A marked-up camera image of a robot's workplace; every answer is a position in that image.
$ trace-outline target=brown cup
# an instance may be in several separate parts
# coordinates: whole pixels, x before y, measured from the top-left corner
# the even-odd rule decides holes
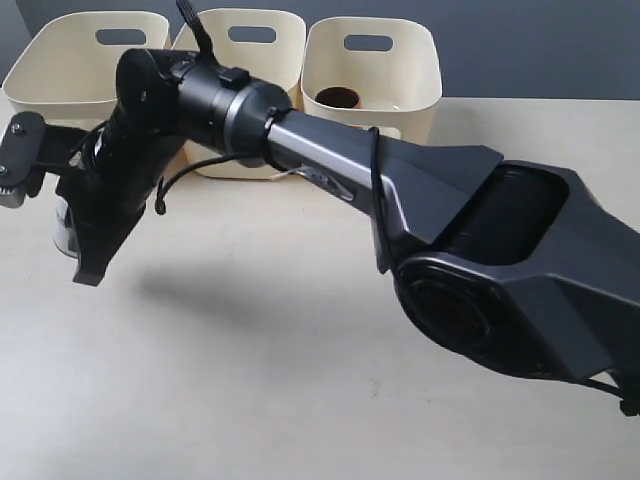
[[[329,87],[316,95],[316,102],[333,108],[360,108],[360,95],[346,87]]]

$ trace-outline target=white table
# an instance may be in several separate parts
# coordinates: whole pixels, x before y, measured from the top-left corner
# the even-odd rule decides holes
[[[433,143],[576,168],[640,227],[638,132],[640,103],[447,99]],[[323,192],[194,176],[94,289],[52,244],[53,185],[0,210],[0,478],[638,478],[640,420],[431,344]]]

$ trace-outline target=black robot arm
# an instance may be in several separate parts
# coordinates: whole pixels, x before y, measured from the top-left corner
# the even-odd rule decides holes
[[[165,213],[175,178],[163,172],[189,139],[247,168],[301,175],[369,215],[378,269],[434,342],[505,375],[614,393],[625,414],[640,412],[640,235],[575,172],[295,111],[279,87],[220,65],[179,4],[200,52],[130,50],[104,125],[87,133],[24,112],[0,146],[2,205],[60,176],[68,235],[58,245],[78,258],[74,281],[100,283],[156,188]],[[590,380],[602,372],[617,387]]]

